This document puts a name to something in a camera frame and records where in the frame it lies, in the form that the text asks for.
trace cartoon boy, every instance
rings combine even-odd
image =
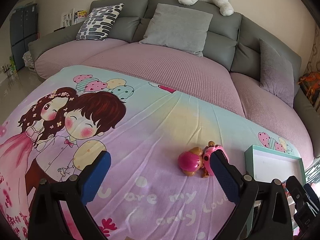
[[[46,178],[50,183],[66,180],[76,169],[72,159],[79,148],[77,140],[102,136],[111,127],[115,128],[125,113],[124,103],[109,92],[87,93],[74,99],[64,114],[69,136],[55,136],[43,142],[47,145],[38,146],[41,152],[25,176],[27,195],[33,187],[38,187],[41,178]]]

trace tiled floor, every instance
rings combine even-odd
[[[0,84],[0,125],[41,82],[36,73],[24,67]]]

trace cartoon hand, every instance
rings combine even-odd
[[[58,172],[60,172],[60,174],[62,175],[62,177],[64,177],[66,174],[64,173],[66,171],[65,168],[59,168]]]

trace refrigerator door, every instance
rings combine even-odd
[[[25,7],[23,18],[23,34],[25,38],[37,33],[37,20],[36,4]]]
[[[14,57],[17,70],[24,67],[23,54],[26,52],[24,41],[20,41],[16,45],[11,47],[11,51]]]
[[[11,46],[23,40],[23,13],[24,10],[18,10],[10,18],[10,42]]]
[[[29,47],[28,47],[29,42],[35,41],[36,39],[37,39],[37,34],[33,34],[24,39],[24,47],[26,51],[29,51]]]

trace throw pillow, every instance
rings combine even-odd
[[[260,39],[260,87],[293,107],[294,80],[292,64]]]
[[[76,40],[106,40],[123,5],[123,3],[120,3],[117,5],[94,8],[81,26],[76,36]]]
[[[140,43],[166,46],[202,57],[211,19],[210,13],[159,3]]]

